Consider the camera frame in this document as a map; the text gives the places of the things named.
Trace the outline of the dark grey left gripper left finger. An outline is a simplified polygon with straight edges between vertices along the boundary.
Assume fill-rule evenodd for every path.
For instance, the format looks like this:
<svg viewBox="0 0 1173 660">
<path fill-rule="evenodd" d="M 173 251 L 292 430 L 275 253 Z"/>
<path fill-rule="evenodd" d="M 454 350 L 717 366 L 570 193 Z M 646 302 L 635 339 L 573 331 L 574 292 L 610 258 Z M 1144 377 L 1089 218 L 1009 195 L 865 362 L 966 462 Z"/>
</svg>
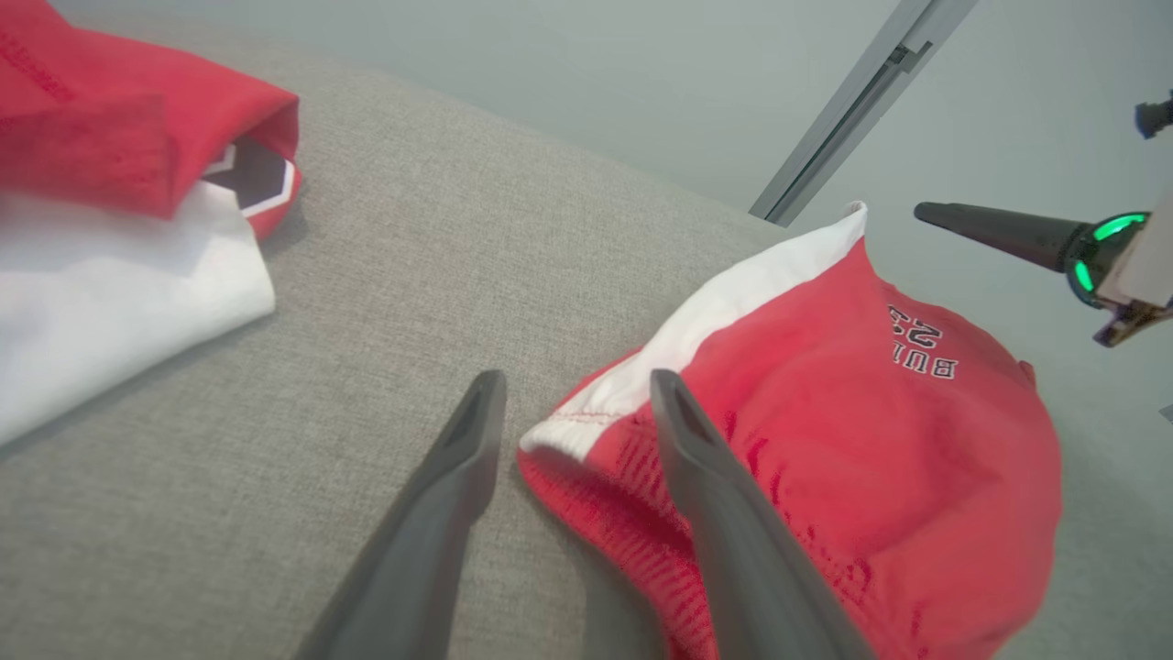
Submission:
<svg viewBox="0 0 1173 660">
<path fill-rule="evenodd" d="M 357 553 L 298 659 L 445 659 L 466 545 L 499 475 L 507 381 L 483 370 Z"/>
</svg>

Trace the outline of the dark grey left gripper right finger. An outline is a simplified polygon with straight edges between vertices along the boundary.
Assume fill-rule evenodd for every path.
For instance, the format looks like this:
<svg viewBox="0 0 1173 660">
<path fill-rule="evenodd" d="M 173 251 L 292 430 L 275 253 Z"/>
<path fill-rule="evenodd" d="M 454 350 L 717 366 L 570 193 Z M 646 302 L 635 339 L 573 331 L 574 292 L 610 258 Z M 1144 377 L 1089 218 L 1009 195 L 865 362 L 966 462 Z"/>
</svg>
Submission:
<svg viewBox="0 0 1173 660">
<path fill-rule="evenodd" d="M 723 659 L 872 659 L 874 652 L 685 381 L 653 370 L 659 460 L 689 520 Z"/>
</svg>

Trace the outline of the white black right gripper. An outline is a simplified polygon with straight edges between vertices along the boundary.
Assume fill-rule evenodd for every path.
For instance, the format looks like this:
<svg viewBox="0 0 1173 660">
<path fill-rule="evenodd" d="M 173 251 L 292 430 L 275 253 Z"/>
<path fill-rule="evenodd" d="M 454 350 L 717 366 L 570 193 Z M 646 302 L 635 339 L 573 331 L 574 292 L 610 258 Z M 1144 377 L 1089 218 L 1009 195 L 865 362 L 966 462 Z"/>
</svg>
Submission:
<svg viewBox="0 0 1173 660">
<path fill-rule="evenodd" d="M 1169 197 L 1148 212 L 1114 215 L 1094 225 L 963 203 L 918 203 L 914 217 L 1035 266 L 1064 270 L 1078 300 L 1111 314 L 1093 336 L 1103 347 L 1118 347 L 1169 319 Z"/>
</svg>

